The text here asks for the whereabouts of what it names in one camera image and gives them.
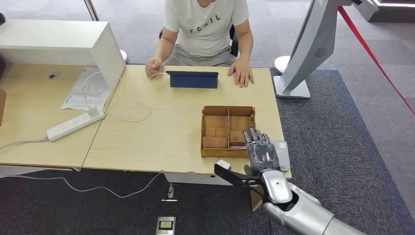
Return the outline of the person's left hand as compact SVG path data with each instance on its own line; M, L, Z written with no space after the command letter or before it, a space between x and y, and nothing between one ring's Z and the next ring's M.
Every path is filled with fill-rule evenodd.
M250 60L247 58L239 58L231 64L228 76L233 78L235 85L243 88L248 87L250 83L254 84L254 76Z

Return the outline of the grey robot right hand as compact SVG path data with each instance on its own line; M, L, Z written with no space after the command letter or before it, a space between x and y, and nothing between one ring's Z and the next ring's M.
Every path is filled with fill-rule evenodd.
M248 131L242 130L242 133L250 160L250 165L244 166L247 175L257 176L265 170L281 170L275 145L267 134L253 127L249 127Z

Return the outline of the person's right hand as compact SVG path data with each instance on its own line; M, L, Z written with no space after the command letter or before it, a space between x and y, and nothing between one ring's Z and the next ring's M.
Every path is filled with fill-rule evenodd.
M148 78L160 72L161 67L163 66L163 61L158 58L150 59L145 64L145 73Z

